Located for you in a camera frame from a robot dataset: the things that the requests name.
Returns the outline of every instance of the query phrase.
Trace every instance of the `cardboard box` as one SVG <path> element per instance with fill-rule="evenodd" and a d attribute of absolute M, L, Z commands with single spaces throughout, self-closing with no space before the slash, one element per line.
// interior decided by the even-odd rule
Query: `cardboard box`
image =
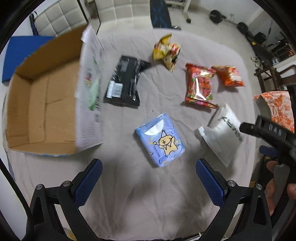
<path fill-rule="evenodd" d="M 93 28 L 84 26 L 47 42 L 17 67 L 7 102 L 10 149 L 70 155 L 102 143 L 102 51 Z"/>

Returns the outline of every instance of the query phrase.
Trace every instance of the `orange snack bag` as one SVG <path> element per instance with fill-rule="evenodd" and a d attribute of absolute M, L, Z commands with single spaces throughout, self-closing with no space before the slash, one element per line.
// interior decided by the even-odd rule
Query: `orange snack bag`
<path fill-rule="evenodd" d="M 212 66 L 217 71 L 218 78 L 225 86 L 239 87 L 244 86 L 242 78 L 236 67 L 228 65 Z"/>
<path fill-rule="evenodd" d="M 213 109 L 217 105 L 213 104 L 213 90 L 211 78 L 216 71 L 213 68 L 207 68 L 195 64 L 186 64 L 189 81 L 187 83 L 187 94 L 185 102 L 203 105 Z"/>

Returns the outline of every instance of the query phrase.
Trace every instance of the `blue tissue pack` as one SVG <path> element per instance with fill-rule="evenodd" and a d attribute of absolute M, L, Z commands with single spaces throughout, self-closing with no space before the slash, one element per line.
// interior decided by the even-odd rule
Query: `blue tissue pack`
<path fill-rule="evenodd" d="M 136 129 L 153 162 L 164 167 L 184 152 L 184 146 L 167 114 Z"/>

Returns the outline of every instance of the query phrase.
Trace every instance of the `snack package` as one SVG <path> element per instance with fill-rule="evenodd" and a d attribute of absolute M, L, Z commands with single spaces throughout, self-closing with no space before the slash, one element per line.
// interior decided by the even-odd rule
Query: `snack package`
<path fill-rule="evenodd" d="M 181 156 L 184 146 L 167 114 L 161 114 L 153 121 L 136 129 L 153 162 L 164 167 Z"/>
<path fill-rule="evenodd" d="M 141 71 L 150 63 L 129 56 L 121 56 L 110 79 L 104 101 L 125 105 L 140 105 L 137 83 Z"/>
<path fill-rule="evenodd" d="M 217 110 L 209 127 L 198 128 L 205 142 L 226 167 L 243 142 L 242 133 L 239 131 L 240 124 L 241 122 L 226 104 Z"/>
<path fill-rule="evenodd" d="M 228 65 L 217 65 L 212 66 L 212 68 L 217 71 L 219 79 L 224 83 L 225 86 L 244 86 L 242 78 L 240 77 L 236 67 Z"/>
<path fill-rule="evenodd" d="M 173 72 L 177 63 L 177 58 L 181 49 L 181 45 L 169 42 L 172 34 L 162 37 L 159 42 L 154 45 L 153 60 L 163 59 L 167 69 Z"/>
<path fill-rule="evenodd" d="M 187 83 L 187 95 L 185 102 L 217 108 L 213 104 L 213 90 L 211 78 L 216 71 L 213 68 L 206 68 L 195 64 L 186 64 L 189 80 Z"/>

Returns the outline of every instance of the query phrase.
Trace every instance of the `wrinkled sheet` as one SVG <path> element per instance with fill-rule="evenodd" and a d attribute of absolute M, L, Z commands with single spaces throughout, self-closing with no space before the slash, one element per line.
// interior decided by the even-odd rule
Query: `wrinkled sheet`
<path fill-rule="evenodd" d="M 114 240 L 152 240 L 186 237 L 204 231 L 215 217 L 213 206 L 195 173 L 195 163 L 205 158 L 226 180 L 248 186 L 255 153 L 255 138 L 245 136 L 235 160 L 226 168 L 195 130 L 207 125 L 214 109 L 183 104 L 187 62 L 210 67 L 235 65 L 246 87 L 225 88 L 213 81 L 215 103 L 227 103 L 240 121 L 255 122 L 248 74 L 242 58 L 232 49 L 183 31 L 149 30 L 99 36 L 104 48 L 102 96 L 120 55 L 152 61 L 152 50 L 163 35 L 182 44 L 175 71 L 161 61 L 142 72 L 138 82 L 138 109 L 102 103 L 104 143 L 68 157 L 36 156 L 6 148 L 16 182 L 29 203 L 37 184 L 61 185 L 84 170 L 93 158 L 103 163 L 82 215 L 98 237 Z M 135 135 L 135 128 L 168 113 L 185 146 L 183 155 L 168 166 L 155 168 Z M 6 110 L 3 111 L 3 129 Z M 62 211 L 58 213 L 68 227 Z"/>

